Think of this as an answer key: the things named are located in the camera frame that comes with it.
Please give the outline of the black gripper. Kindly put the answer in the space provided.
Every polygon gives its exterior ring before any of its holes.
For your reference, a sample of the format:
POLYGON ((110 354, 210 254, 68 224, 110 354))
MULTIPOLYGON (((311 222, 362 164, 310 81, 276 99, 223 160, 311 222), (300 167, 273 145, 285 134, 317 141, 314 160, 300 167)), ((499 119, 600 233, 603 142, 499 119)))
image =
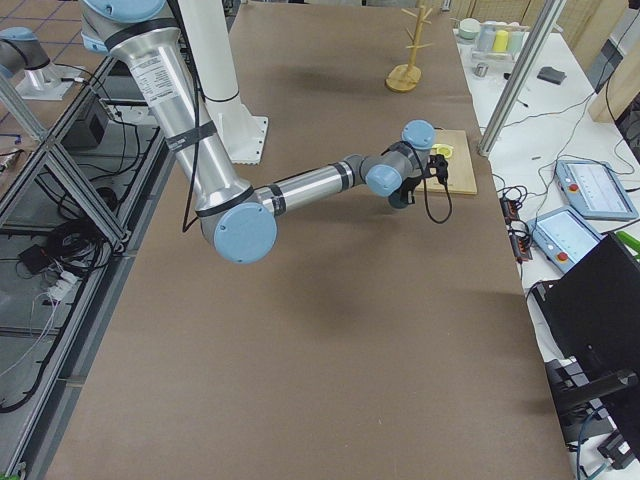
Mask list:
POLYGON ((401 186, 395 192, 399 192, 402 197, 408 201, 409 205, 413 205, 415 203, 414 192, 417 186, 418 178, 409 177, 402 182, 401 186))

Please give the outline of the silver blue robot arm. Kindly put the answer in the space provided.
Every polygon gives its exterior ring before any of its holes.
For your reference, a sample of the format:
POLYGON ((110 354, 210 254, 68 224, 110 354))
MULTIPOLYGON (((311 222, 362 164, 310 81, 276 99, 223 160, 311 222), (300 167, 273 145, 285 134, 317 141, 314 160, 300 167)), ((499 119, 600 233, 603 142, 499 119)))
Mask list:
POLYGON ((32 30, 10 27, 1 31, 1 75, 11 80, 20 72, 24 79, 15 88, 26 100, 61 101, 75 78, 50 59, 32 30))
POLYGON ((268 121, 239 96, 227 23, 217 1, 85 1, 85 47, 129 69, 190 182, 187 209, 225 259, 249 264, 272 249, 287 211, 358 185, 395 206, 444 159, 426 121, 409 122, 379 155, 351 155, 261 188, 241 178, 238 162, 260 158, 268 121))

